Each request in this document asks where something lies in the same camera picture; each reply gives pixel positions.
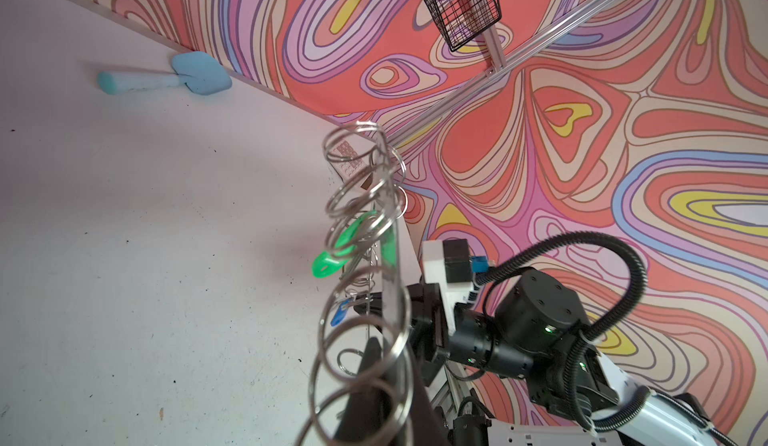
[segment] psychedelic patterned wall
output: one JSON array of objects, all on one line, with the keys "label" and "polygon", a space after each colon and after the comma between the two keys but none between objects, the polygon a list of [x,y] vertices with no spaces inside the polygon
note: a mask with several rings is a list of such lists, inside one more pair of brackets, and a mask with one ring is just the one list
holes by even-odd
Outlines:
[{"label": "psychedelic patterned wall", "polygon": [[[563,231],[631,243],[650,288],[602,350],[695,393],[753,446],[768,440],[766,11],[768,0],[625,0],[401,148],[415,240],[465,237],[493,259]],[[593,317],[628,280],[590,247],[534,266],[575,286]],[[477,383],[505,421],[565,423],[522,383]]]},{"label": "psychedelic patterned wall", "polygon": [[[340,122],[389,131],[487,65],[482,42],[451,53],[420,0],[94,1]],[[582,0],[501,1],[509,52]],[[658,388],[695,393],[749,446],[768,443],[766,11],[623,0],[398,144],[416,245],[466,237],[499,260],[561,231],[630,242],[650,289],[600,347]],[[592,316],[627,281],[591,248],[535,266]],[[522,383],[476,385],[505,421],[567,423]]]}]

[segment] light blue spatula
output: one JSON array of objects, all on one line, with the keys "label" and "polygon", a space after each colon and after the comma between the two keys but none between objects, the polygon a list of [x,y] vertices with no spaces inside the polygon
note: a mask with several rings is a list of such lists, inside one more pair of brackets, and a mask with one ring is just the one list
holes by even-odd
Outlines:
[{"label": "light blue spatula", "polygon": [[202,51],[178,54],[170,60],[170,65],[176,74],[101,71],[98,74],[98,85],[107,94],[120,94],[186,84],[190,91],[204,96],[232,87],[232,78],[224,66]]}]

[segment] metal ring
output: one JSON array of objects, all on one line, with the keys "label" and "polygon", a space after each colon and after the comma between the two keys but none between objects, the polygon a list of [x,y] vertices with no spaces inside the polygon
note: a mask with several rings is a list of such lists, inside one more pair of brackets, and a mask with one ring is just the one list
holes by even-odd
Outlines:
[{"label": "metal ring", "polygon": [[351,372],[349,369],[344,367],[344,364],[341,363],[341,355],[350,354],[350,353],[354,355],[358,355],[360,356],[360,358],[362,358],[362,351],[360,351],[359,349],[344,348],[341,351],[339,351],[338,355],[336,355],[336,365],[339,366],[339,369],[344,371],[346,374],[349,374],[350,376],[357,376],[357,373]]},{"label": "metal ring", "polygon": [[402,198],[403,198],[402,206],[400,207],[400,214],[397,215],[397,219],[399,220],[400,218],[403,217],[403,215],[406,214],[406,210],[408,209],[408,195],[406,194],[406,190],[404,190],[402,186],[397,185],[397,187],[400,189],[400,191],[402,191]]},{"label": "metal ring", "polygon": [[[334,152],[347,137],[363,133],[371,133],[371,139],[374,141],[374,145],[364,153],[342,156]],[[310,428],[314,428],[317,431],[323,442],[334,446],[387,444],[402,428],[405,428],[406,443],[412,444],[413,428],[408,414],[412,404],[414,378],[411,355],[406,347],[408,328],[411,321],[411,303],[408,291],[402,284],[402,281],[395,283],[398,286],[390,286],[391,283],[385,284],[385,287],[396,287],[398,289],[398,304],[395,305],[397,309],[397,317],[394,319],[395,324],[385,321],[381,316],[367,314],[344,321],[326,336],[330,315],[335,309],[338,309],[340,301],[354,297],[354,302],[364,301],[370,310],[370,292],[375,284],[373,280],[374,275],[381,273],[393,276],[398,273],[398,271],[391,271],[379,264],[379,257],[372,248],[392,224],[405,214],[405,210],[408,207],[408,195],[400,187],[404,201],[402,207],[399,207],[401,211],[397,211],[400,204],[396,198],[396,188],[399,186],[394,183],[392,178],[398,170],[405,177],[407,172],[406,163],[400,153],[387,144],[384,130],[378,124],[369,121],[358,122],[354,126],[341,127],[334,130],[323,140],[322,148],[326,159],[331,163],[358,161],[363,158],[368,158],[368,161],[362,169],[354,173],[331,195],[326,204],[326,213],[333,219],[333,224],[326,234],[326,250],[335,258],[346,259],[347,264],[345,264],[345,269],[342,272],[342,278],[322,307],[320,326],[317,332],[318,353],[312,364],[308,391],[310,417],[302,426],[296,444],[302,444]],[[358,190],[358,185],[370,175],[374,175],[377,178],[377,182],[370,186],[368,190]],[[389,201],[381,201],[382,197],[386,197]],[[392,198],[396,199],[394,209],[391,207]],[[376,212],[373,214],[369,213],[371,208],[375,208]],[[362,214],[368,214],[368,216],[357,226],[357,230],[352,234],[352,238],[346,244],[337,245],[341,234],[349,227],[351,221],[360,218]],[[359,267],[363,259],[365,259],[368,265]],[[370,326],[378,326],[386,334],[388,342],[385,344],[386,348],[382,352],[382,356],[365,371],[354,374],[341,363],[341,356],[345,353],[362,356],[363,353],[356,348],[346,348],[341,350],[336,356],[338,368],[332,367],[328,359],[328,352],[331,346],[352,328],[361,326],[367,326],[368,328]],[[321,367],[332,377],[338,379],[342,386],[324,399],[318,407],[316,388],[317,375]],[[387,374],[387,377],[389,377],[389,374],[394,374],[395,377],[388,382],[382,379],[385,374]],[[367,388],[378,388],[389,395],[392,410],[388,419],[372,436],[360,442],[344,442],[331,438],[320,424],[319,414],[341,396],[366,390]]]}]

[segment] white table surface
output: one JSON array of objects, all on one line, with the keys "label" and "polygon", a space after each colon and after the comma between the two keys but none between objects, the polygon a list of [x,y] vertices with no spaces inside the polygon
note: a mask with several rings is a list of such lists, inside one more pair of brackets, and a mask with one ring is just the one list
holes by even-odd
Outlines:
[{"label": "white table surface", "polygon": [[0,444],[292,444],[332,125],[238,80],[108,96],[99,69],[177,51],[67,0],[0,10]]}]

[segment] black plastic piece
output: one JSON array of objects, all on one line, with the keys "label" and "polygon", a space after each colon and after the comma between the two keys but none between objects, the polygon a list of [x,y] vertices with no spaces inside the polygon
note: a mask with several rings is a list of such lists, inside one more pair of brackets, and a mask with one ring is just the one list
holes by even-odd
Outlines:
[{"label": "black plastic piece", "polygon": [[[565,357],[576,338],[575,334],[578,334],[578,327],[581,327],[581,324],[558,340],[550,350],[548,361],[539,360],[534,364],[527,381],[531,402],[544,406],[550,414],[566,419],[573,417],[565,399],[563,369]],[[576,390],[579,407],[586,416],[618,404],[618,394],[608,386],[594,346],[590,346],[584,354],[584,360],[576,375]]]},{"label": "black plastic piece", "polygon": [[698,398],[696,396],[692,395],[691,393],[678,394],[677,396],[673,396],[673,398],[677,399],[678,401],[682,401],[683,403],[686,403],[689,406],[691,406],[692,409],[696,412],[696,414],[698,414],[699,416],[701,416],[705,420],[712,421],[710,419],[709,415],[704,410],[704,406],[702,406],[701,403],[699,402]]},{"label": "black plastic piece", "polygon": [[448,430],[450,430],[450,428],[448,427],[446,412],[443,410],[442,406],[435,406],[435,410],[433,412],[435,413],[435,418],[437,418],[437,422],[440,425],[441,431],[445,432],[446,438],[448,438]]},{"label": "black plastic piece", "polygon": [[453,443],[456,446],[488,446],[488,426],[485,416],[464,414],[453,420]]},{"label": "black plastic piece", "polygon": [[[369,368],[378,361],[381,358],[381,352],[379,340],[370,338],[362,356],[359,371]],[[413,367],[413,400],[409,416],[413,426],[414,444],[449,446],[446,440],[445,422],[440,420],[432,410],[416,365],[414,364]],[[334,438],[349,442],[359,442],[369,438],[387,419],[390,408],[389,397],[375,388],[352,393]]]},{"label": "black plastic piece", "polygon": [[442,254],[446,263],[446,279],[451,282],[472,280],[472,255],[467,240],[445,240]]},{"label": "black plastic piece", "polygon": [[450,337],[450,360],[508,377],[527,376],[533,358],[505,342],[492,321],[468,305],[455,308],[456,331]]},{"label": "black plastic piece", "polygon": [[496,307],[494,320],[506,342],[529,352],[543,352],[577,321],[587,322],[583,311],[576,291],[531,269]]},{"label": "black plastic piece", "polygon": [[[371,294],[371,314],[374,316],[381,316],[382,315],[382,294],[380,292],[374,292]],[[368,313],[366,310],[366,304],[361,303],[358,305],[354,305],[352,309],[355,310],[357,314],[360,316],[364,316]]]},{"label": "black plastic piece", "polygon": [[431,384],[448,359],[448,326],[440,303],[437,284],[415,284],[408,287],[411,296],[411,334],[408,344],[413,349],[422,380]]},{"label": "black plastic piece", "polygon": [[621,443],[624,446],[645,446],[643,443],[630,438],[629,436],[627,436],[626,434],[620,431],[617,431],[617,433],[619,433],[619,439],[621,440]]}]

